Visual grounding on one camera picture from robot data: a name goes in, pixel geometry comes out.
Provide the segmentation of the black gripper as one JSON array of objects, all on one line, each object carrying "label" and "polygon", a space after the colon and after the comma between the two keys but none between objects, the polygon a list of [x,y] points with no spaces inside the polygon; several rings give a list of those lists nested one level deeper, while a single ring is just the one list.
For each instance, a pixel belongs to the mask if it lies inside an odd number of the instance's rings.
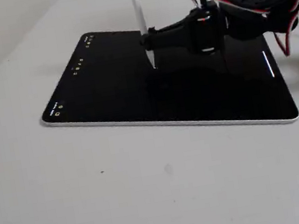
[{"label": "black gripper", "polygon": [[219,6],[209,1],[174,24],[160,29],[150,27],[147,31],[140,41],[147,51],[182,47],[194,54],[207,55],[225,48],[226,18]]}]

